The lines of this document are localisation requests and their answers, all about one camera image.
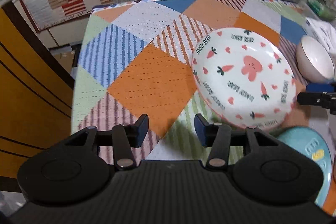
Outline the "white bowl black rim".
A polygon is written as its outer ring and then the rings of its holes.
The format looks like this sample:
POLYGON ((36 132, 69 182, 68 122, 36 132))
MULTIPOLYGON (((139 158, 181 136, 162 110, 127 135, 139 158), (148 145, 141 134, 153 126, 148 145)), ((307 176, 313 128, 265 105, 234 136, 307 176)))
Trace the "white bowl black rim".
POLYGON ((299 72, 312 83, 326 84, 335 80, 335 65, 327 50, 311 36, 304 35, 296 50, 299 72))

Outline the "colourful patchwork tablecloth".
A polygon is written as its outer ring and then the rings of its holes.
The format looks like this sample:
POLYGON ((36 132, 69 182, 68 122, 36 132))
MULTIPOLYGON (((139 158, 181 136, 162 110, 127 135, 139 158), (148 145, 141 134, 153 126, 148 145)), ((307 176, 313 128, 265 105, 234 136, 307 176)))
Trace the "colourful patchwork tablecloth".
MULTIPOLYGON (((192 70, 195 46, 221 28, 254 31, 275 45, 294 74, 296 95, 288 118, 263 130, 278 135, 303 126, 318 132, 335 167, 335 117, 325 109, 301 106, 306 91, 296 50, 304 36, 298 6, 280 0, 140 0, 95 8, 79 55, 72 107, 72 131, 88 126, 100 131, 149 117, 149 132, 134 149, 136 162, 147 160, 206 161, 194 128, 196 114, 210 123, 226 123, 199 94, 192 70)), ((323 210, 335 214, 335 179, 323 210)))

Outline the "white tissue box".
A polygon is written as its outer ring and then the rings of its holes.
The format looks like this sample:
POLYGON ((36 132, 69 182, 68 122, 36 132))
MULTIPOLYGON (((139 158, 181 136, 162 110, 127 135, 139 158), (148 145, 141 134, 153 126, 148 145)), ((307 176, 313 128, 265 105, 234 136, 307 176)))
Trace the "white tissue box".
POLYGON ((330 23, 306 17, 303 29, 309 36, 315 38, 315 40, 323 45, 330 55, 335 57, 336 34, 335 28, 330 23))

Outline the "orange wooden door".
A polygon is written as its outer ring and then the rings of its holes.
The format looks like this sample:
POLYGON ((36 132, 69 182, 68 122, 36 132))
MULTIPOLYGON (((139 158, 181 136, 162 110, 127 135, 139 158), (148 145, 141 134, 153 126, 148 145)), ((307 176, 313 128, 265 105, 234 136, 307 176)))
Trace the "orange wooden door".
POLYGON ((74 79, 13 2, 1 7, 1 190, 20 192, 19 167, 70 135, 74 79))

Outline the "light blue plate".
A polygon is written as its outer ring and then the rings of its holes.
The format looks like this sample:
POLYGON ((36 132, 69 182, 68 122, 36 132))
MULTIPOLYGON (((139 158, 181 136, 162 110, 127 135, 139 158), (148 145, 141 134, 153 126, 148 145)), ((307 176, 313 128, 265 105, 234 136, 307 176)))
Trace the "light blue plate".
POLYGON ((319 165, 323 172, 323 184, 315 204, 323 207, 330 188, 332 170, 330 150, 323 137, 312 128, 296 126, 285 129, 276 138, 319 165))

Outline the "white rabbit carrot plate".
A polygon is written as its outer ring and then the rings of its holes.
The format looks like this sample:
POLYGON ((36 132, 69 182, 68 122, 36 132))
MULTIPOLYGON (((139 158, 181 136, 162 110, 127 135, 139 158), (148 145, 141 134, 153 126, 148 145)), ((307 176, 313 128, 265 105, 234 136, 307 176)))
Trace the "white rabbit carrot plate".
POLYGON ((270 130, 294 107, 294 74, 269 40, 243 28, 214 30, 193 51, 199 94, 228 123, 270 130))

